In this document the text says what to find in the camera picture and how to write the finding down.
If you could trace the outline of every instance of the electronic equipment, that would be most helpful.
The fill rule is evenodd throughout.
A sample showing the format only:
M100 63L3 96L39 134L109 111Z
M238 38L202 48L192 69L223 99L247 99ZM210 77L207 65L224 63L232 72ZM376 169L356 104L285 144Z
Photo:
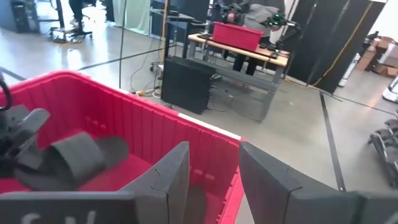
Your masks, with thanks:
M17 33L40 32L34 0L1 1L0 27Z
M161 99L197 114L207 109L215 69L191 60L165 59Z
M301 31L300 25L296 22L289 21L284 18L283 14L276 13L273 14L272 17L268 17L268 19L262 23L262 25L266 27L271 26L289 26L293 27L294 29L288 30L285 34L281 35L279 39L274 43L270 44L267 49L273 51L275 53L279 53L283 48L283 41L293 37L294 35L298 34Z
M117 192L2 194L0 215L22 224L182 224L188 185L189 145L182 142Z
M391 81L390 85L383 91L382 97L385 100L398 103L398 76Z
M397 196L339 192L248 142L239 143L239 168L255 223L368 224L397 221Z

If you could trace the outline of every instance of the gray shirt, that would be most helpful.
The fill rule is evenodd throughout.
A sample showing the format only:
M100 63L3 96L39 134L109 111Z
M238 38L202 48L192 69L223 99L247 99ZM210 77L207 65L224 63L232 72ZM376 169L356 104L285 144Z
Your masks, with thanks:
M271 28L265 28L260 23L275 13L285 12L284 0L243 0L240 6L244 14L243 26L262 31L261 37L270 36Z

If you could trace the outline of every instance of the cardboard box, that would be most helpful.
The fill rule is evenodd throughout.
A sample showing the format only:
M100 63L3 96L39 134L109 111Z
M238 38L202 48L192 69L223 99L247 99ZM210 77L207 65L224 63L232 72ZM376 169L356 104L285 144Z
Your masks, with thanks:
M398 68L398 58L388 57L383 62L384 65L388 65L390 67Z
M397 76L398 68L390 67L387 65L379 64L374 69L376 73L384 77L394 78Z
M359 60L358 64L355 66L356 70L365 71L366 67L371 63L372 58L376 53L371 50L365 51L361 60Z
M388 46L394 39L391 37L381 37L381 40L377 44L378 47L388 49Z
M371 63L372 58L362 57L358 64L355 66L356 70L365 71L368 65Z

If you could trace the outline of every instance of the wooden table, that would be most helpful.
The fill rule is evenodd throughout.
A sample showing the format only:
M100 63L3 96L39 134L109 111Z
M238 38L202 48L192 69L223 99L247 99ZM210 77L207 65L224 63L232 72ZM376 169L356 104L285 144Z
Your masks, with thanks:
M289 53L285 51L281 51L281 53L276 57L272 58L271 55L273 52L267 50L267 49L260 49L259 47L257 48L256 51L251 52L247 50L242 50L238 49L236 47L231 47L225 44L220 44L217 42L212 41L211 39L203 39L198 37L200 34L192 34L188 36L189 40L189 50L188 50L188 58L195 58L195 52L196 52L196 46L197 43L217 47L223 50L228 50L230 52L234 52L237 54L242 54L248 57L256 58L258 60L262 60L267 63L273 63L277 65L277 69L275 71L275 75L272 78L272 81L267 81L264 79L260 79L257 77L253 77L250 75L245 75L243 73L221 67L219 65L215 65L212 63L208 63L207 60L209 58L209 47L205 46L205 56L203 57L203 60L196 60L199 63L205 64L207 66L214 67L216 69L217 74L226 76L228 78L232 78L234 80L239 80L247 85L251 85L257 88L260 88L262 90L265 90L268 92L264 100L262 101L263 107L261 108L261 117L258 119L258 121L262 121L269 110L269 107L272 103L272 99L278 89L279 83L282 79L282 74L284 71L284 68L287 66L287 61L289 59Z

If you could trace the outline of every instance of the red bin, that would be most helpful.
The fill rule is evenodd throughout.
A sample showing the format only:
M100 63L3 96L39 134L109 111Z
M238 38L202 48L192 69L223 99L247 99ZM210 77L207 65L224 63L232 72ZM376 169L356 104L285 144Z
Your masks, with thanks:
M80 190L119 190L178 143L189 141L190 183L206 193L205 223L234 223L243 197L238 169L239 136L77 72L52 72L10 89L14 105L50 112L51 117L39 132L39 147L81 131L93 138L117 135L127 142L129 158ZM27 189L17 180L0 179L0 194L21 190Z
M243 50L255 51L259 45L262 32L246 27L222 22L214 22L212 40Z

